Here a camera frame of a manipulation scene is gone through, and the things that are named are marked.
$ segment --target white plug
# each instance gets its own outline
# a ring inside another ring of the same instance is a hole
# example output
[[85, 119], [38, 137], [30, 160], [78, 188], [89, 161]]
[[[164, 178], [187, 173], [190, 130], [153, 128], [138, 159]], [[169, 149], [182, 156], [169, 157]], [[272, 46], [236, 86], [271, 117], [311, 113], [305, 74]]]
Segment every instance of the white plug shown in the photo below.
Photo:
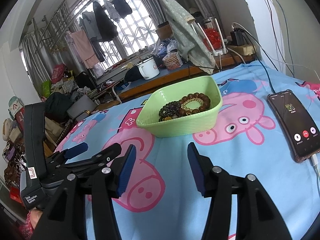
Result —
[[317, 158], [317, 155], [316, 154], [313, 154], [311, 156], [311, 161], [312, 161], [312, 165], [313, 166], [318, 166], [318, 158]]

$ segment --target pink bag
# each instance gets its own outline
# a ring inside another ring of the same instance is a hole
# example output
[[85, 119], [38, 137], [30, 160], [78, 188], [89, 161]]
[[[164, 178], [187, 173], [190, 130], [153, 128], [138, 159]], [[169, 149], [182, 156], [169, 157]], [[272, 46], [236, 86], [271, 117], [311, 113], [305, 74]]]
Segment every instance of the pink bag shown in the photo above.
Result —
[[66, 65], [64, 65], [63, 63], [56, 65], [54, 67], [52, 77], [51, 77], [52, 84], [55, 84], [62, 79], [65, 69], [66, 69]]

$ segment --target smartphone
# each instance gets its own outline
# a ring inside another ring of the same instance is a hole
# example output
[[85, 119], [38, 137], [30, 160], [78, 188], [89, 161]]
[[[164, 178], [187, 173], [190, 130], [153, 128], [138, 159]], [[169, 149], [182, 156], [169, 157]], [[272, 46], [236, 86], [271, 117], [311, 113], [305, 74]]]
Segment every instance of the smartphone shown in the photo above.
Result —
[[297, 163], [320, 151], [319, 129], [291, 90], [268, 95], [268, 103], [290, 141]]

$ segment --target bed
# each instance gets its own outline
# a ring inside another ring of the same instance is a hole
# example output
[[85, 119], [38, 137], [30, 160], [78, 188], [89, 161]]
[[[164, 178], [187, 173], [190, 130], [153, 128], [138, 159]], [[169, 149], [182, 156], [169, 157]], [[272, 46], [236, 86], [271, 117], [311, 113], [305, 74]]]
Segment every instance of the bed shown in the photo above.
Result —
[[[276, 92], [292, 90], [320, 127], [320, 85], [270, 68], [268, 73]], [[255, 174], [279, 209], [293, 240], [301, 239], [317, 217], [320, 197], [316, 173], [309, 160], [301, 164], [294, 161], [280, 124], [266, 102], [271, 89], [260, 63], [241, 64], [212, 78], [219, 84], [223, 107], [211, 130], [173, 138], [154, 137], [135, 123], [150, 96], [146, 95], [86, 118], [58, 145], [57, 150], [62, 150], [81, 142], [88, 144], [88, 151], [71, 161], [90, 158], [115, 142], [123, 151], [130, 144], [136, 146], [136, 162], [127, 190], [113, 200], [123, 240], [201, 239], [211, 199], [202, 198], [196, 189], [187, 158], [190, 142], [229, 174]], [[236, 213], [233, 196], [232, 240]], [[90, 195], [86, 196], [86, 227], [88, 239], [94, 239]]]

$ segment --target phone screen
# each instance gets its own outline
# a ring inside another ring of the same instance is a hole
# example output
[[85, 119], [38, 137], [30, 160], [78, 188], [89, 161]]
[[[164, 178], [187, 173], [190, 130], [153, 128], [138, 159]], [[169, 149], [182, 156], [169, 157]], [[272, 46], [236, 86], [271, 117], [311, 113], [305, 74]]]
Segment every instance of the phone screen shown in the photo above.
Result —
[[305, 157], [320, 148], [318, 127], [292, 91], [270, 95], [269, 99], [287, 127], [299, 157]]

